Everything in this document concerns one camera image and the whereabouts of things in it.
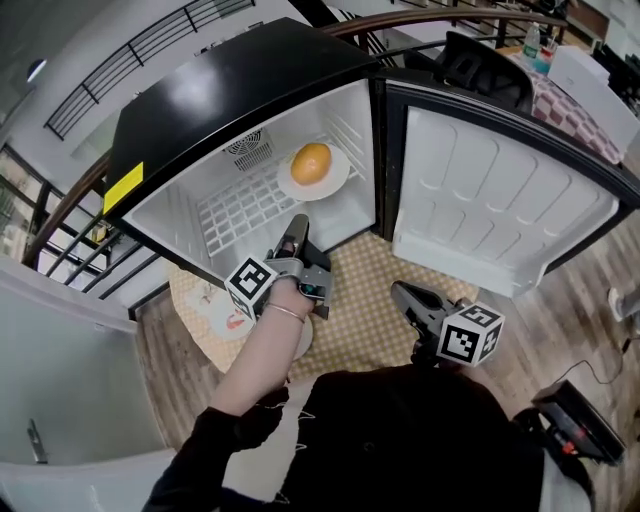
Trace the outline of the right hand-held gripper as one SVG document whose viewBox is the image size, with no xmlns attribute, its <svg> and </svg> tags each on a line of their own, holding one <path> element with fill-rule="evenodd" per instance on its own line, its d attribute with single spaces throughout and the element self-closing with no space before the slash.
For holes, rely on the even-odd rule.
<svg viewBox="0 0 640 512">
<path fill-rule="evenodd" d="M 451 302 L 435 291 L 404 281 L 391 285 L 391 298 L 417 331 L 411 355 L 415 364 L 444 362 L 476 367 L 498 347 L 504 315 L 481 302 Z"/>
</svg>

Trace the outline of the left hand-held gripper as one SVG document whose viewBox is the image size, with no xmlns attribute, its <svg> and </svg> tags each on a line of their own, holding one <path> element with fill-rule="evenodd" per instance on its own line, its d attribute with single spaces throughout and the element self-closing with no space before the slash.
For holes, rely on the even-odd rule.
<svg viewBox="0 0 640 512">
<path fill-rule="evenodd" d="M 309 218 L 296 214 L 275 249 L 264 259 L 247 256 L 224 281 L 237 309 L 252 321 L 261 315 L 277 280 L 292 279 L 298 291 L 314 302 L 313 313 L 327 319 L 333 289 L 331 261 L 307 240 Z"/>
</svg>

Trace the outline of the white round plate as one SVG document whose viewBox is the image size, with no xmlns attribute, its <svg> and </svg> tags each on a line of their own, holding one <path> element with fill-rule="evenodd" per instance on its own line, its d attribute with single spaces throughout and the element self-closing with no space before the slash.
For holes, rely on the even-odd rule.
<svg viewBox="0 0 640 512">
<path fill-rule="evenodd" d="M 331 165 L 323 179 L 315 184 L 300 185 L 293 179 L 291 165 L 294 153 L 279 163 L 277 184 L 286 196 L 303 202 L 317 201 L 335 194 L 346 183 L 351 170 L 349 159 L 334 144 L 328 143 L 327 146 L 331 152 Z"/>
</svg>

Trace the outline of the orange round fruit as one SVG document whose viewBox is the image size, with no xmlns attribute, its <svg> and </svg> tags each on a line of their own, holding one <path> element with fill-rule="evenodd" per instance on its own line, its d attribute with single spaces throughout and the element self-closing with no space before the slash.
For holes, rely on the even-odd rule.
<svg viewBox="0 0 640 512">
<path fill-rule="evenodd" d="M 294 156 L 290 174 L 297 184 L 309 186 L 322 181 L 329 172 L 331 164 L 332 155 L 327 144 L 309 143 Z"/>
</svg>

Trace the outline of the black mini fridge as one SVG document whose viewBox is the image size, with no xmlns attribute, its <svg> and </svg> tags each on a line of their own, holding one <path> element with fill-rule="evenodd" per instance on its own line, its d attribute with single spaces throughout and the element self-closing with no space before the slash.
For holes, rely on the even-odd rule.
<svg viewBox="0 0 640 512">
<path fill-rule="evenodd" d="M 309 143 L 351 170 L 303 202 L 277 170 Z M 129 103 L 106 183 L 112 224 L 215 285 L 306 214 L 320 251 L 371 230 L 396 257 L 514 297 L 640 210 L 640 178 L 561 130 L 288 18 Z"/>
</svg>

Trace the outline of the person's left forearm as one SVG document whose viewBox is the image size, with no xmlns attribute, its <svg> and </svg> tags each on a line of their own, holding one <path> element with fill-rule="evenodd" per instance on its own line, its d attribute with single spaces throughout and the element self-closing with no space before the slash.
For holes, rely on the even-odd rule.
<svg viewBox="0 0 640 512">
<path fill-rule="evenodd" d="M 240 417 L 281 387 L 293 362 L 305 318 L 268 305 L 214 390 L 210 406 Z"/>
</svg>

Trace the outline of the person's left hand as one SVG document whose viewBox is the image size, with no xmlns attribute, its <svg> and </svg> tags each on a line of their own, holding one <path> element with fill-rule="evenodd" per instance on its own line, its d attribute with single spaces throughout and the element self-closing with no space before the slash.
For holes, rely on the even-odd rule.
<svg viewBox="0 0 640 512">
<path fill-rule="evenodd" d="M 313 300 L 300 293 L 298 282 L 289 277 L 280 278 L 273 282 L 268 303 L 286 309 L 302 319 L 310 314 L 315 307 Z"/>
</svg>

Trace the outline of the beige checked tablecloth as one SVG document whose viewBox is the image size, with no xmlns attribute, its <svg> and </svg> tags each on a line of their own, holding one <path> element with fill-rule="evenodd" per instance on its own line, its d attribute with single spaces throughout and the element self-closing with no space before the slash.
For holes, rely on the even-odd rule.
<svg viewBox="0 0 640 512">
<path fill-rule="evenodd" d="M 393 282 L 402 280 L 445 291 L 453 300 L 473 300 L 478 287 L 394 257 L 388 242 L 371 234 L 360 235 L 330 255 L 334 292 L 327 320 L 317 316 L 310 349 L 292 365 L 292 380 L 340 370 L 368 371 L 408 363 L 415 331 L 394 306 Z M 207 282 L 192 273 L 169 267 L 174 308 L 192 338 L 221 372 L 227 372 L 246 336 L 223 341 L 207 320 L 190 308 L 185 298 L 197 284 Z"/>
</svg>

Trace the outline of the person's black patterned shirt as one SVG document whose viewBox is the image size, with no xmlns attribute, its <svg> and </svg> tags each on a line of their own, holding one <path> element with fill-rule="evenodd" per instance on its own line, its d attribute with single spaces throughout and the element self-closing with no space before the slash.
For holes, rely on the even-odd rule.
<svg viewBox="0 0 640 512">
<path fill-rule="evenodd" d="M 142 512 L 538 512 L 544 451 L 466 376 L 337 372 L 206 409 Z"/>
</svg>

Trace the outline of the black electronics box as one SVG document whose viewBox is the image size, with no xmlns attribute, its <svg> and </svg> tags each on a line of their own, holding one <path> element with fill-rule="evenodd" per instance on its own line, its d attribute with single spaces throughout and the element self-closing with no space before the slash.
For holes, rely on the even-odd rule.
<svg viewBox="0 0 640 512">
<path fill-rule="evenodd" d="M 531 402 L 549 422 L 563 454 L 609 466 L 622 462 L 626 451 L 622 438 L 570 381 L 552 384 Z"/>
</svg>

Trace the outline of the black office chair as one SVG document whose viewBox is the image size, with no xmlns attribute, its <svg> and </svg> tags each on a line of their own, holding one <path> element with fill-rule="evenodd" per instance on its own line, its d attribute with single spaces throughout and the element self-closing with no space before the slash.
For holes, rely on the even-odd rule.
<svg viewBox="0 0 640 512">
<path fill-rule="evenodd" d="M 406 68 L 430 73 L 437 82 L 532 113 L 534 89 L 527 73 L 507 57 L 466 35 L 449 31 L 444 48 L 435 59 L 421 51 L 408 50 L 404 64 Z"/>
</svg>

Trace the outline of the black metal balcony railing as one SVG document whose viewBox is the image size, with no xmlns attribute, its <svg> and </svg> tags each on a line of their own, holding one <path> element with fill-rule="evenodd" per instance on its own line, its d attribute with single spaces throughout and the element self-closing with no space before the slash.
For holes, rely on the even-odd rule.
<svg viewBox="0 0 640 512">
<path fill-rule="evenodd" d="M 156 55 L 207 25 L 256 6 L 256 0 L 191 0 L 148 26 L 102 61 L 44 123 L 63 141 L 103 98 Z"/>
</svg>

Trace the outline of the frosted glass door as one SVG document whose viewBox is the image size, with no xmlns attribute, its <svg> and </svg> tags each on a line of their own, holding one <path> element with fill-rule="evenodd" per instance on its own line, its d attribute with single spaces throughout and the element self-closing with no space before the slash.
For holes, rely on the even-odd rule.
<svg viewBox="0 0 640 512">
<path fill-rule="evenodd" d="M 134 335 L 0 288 L 0 462 L 80 465 L 165 446 Z"/>
</svg>

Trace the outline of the clear plastic water bottle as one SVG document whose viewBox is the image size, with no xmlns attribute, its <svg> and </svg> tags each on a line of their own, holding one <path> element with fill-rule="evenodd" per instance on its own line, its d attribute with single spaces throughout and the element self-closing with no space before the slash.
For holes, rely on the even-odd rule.
<svg viewBox="0 0 640 512">
<path fill-rule="evenodd" d="M 526 33 L 521 50 L 521 60 L 530 69 L 535 67 L 535 62 L 540 49 L 540 27 L 538 22 L 533 22 Z"/>
</svg>

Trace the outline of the large white box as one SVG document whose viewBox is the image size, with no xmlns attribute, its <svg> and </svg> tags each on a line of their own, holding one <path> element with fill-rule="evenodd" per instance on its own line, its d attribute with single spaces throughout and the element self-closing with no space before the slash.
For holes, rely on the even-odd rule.
<svg viewBox="0 0 640 512">
<path fill-rule="evenodd" d="M 608 86 L 610 73 L 577 46 L 559 46 L 552 59 L 547 77 L 569 93 L 579 88 Z"/>
</svg>

